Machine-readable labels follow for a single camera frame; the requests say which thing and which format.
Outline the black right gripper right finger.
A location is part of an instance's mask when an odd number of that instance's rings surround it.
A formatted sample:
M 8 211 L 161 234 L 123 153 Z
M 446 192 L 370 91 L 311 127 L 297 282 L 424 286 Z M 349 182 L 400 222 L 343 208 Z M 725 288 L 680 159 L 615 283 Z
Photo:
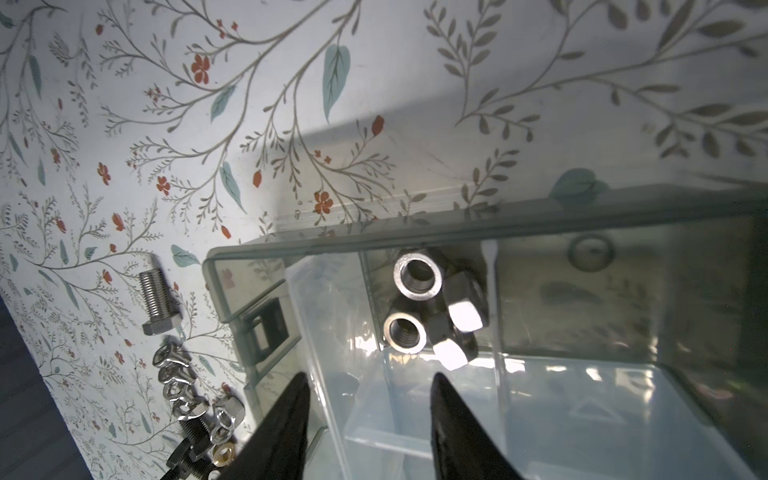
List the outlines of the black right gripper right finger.
M 442 373 L 433 377 L 430 414 L 436 479 L 522 479 Z

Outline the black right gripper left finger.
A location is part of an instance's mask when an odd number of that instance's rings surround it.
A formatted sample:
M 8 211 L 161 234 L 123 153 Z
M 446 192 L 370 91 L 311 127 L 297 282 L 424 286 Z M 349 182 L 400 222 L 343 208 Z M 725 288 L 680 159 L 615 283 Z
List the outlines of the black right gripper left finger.
M 308 448 L 311 391 L 297 373 L 219 479 L 302 479 Z

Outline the silver hex nut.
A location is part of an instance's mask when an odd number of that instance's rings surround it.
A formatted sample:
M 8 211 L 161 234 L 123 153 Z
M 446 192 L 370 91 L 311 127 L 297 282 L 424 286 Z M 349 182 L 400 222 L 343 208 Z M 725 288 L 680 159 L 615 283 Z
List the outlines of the silver hex nut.
M 475 335 L 458 330 L 446 313 L 438 313 L 426 322 L 426 331 L 434 354 L 448 371 L 467 366 L 478 356 Z
M 442 294 L 449 317 L 459 331 L 471 333 L 488 326 L 487 298 L 471 273 L 460 271 L 447 277 Z

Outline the shiny silver nut pair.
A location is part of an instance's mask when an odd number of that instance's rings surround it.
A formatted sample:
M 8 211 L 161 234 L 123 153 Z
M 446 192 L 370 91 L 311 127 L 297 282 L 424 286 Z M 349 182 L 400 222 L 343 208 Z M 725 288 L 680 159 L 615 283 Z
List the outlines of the shiny silver nut pair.
M 441 293 L 448 271 L 445 256 L 436 248 L 402 251 L 393 266 L 398 297 L 383 322 L 385 341 L 403 354 L 421 352 L 428 343 L 426 318 L 421 313 Z

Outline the translucent green organizer box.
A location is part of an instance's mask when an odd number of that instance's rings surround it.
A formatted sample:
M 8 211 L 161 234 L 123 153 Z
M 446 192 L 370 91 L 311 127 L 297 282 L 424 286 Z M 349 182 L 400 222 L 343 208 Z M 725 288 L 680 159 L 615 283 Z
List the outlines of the translucent green organizer box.
M 455 371 L 383 335 L 395 260 L 421 248 L 487 298 Z M 307 375 L 308 479 L 433 478 L 437 373 L 522 479 L 767 475 L 765 186 L 558 187 L 216 248 L 203 272 L 256 419 Z

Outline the silver hex bolt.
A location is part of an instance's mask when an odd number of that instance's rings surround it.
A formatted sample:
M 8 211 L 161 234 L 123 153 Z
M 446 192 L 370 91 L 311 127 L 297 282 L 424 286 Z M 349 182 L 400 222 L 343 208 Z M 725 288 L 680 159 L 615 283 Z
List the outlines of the silver hex bolt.
M 143 333 L 155 336 L 178 327 L 182 316 L 169 293 L 162 270 L 155 268 L 140 272 L 139 283 L 149 317 L 142 325 Z

